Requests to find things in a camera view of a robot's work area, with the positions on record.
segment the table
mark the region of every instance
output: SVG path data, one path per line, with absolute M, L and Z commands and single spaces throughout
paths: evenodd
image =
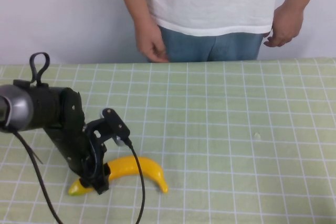
M 31 78 L 28 65 L 0 70 L 0 84 Z M 336 223 L 333 59 L 52 65 L 44 81 L 79 91 L 87 121 L 114 108 L 138 155 L 162 165 L 170 191 L 145 180 L 141 223 Z M 70 197 L 77 177 L 52 142 L 41 130 L 23 136 L 64 223 L 135 223 L 138 176 Z M 0 137 L 0 220 L 52 223 L 20 142 Z M 131 155 L 107 147 L 106 160 Z

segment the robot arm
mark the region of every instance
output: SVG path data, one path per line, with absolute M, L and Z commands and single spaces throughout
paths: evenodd
M 38 54 L 46 58 L 39 73 L 34 64 Z M 110 175 L 109 166 L 103 162 L 107 151 L 104 142 L 112 138 L 117 144 L 122 141 L 130 146 L 130 131 L 110 108 L 102 111 L 102 118 L 86 124 L 79 93 L 41 82 L 49 63 L 46 53 L 36 53 L 30 58 L 31 81 L 14 80 L 12 85 L 0 86 L 0 131 L 43 129 L 80 177 L 81 185 L 102 194 L 109 189 Z

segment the yellow banana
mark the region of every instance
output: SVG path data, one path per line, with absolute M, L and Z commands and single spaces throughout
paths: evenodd
M 161 191 L 165 194 L 168 193 L 168 185 L 164 180 L 163 169 L 155 161 L 146 158 L 139 157 L 139 163 L 141 166 L 142 174 L 145 177 L 150 178 L 155 181 L 160 187 Z M 139 174 L 139 169 L 134 156 L 120 157 L 115 160 L 107 162 L 110 168 L 109 181 L 122 176 L 136 175 Z M 93 188 L 84 188 L 80 183 L 79 179 L 76 180 L 70 187 L 68 194 L 72 196 L 84 195 L 93 191 Z

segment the hand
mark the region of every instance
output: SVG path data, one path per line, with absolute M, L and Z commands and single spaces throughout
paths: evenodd
M 153 20 L 135 24 L 135 36 L 138 50 L 151 62 L 169 62 L 161 31 Z
M 283 4 L 274 12 L 273 35 L 264 42 L 267 47 L 282 47 L 297 37 L 303 23 L 303 10 Z

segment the blue jeans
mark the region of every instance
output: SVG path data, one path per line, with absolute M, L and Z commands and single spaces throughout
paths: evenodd
M 170 62 L 256 60 L 263 34 L 195 37 L 160 27 Z

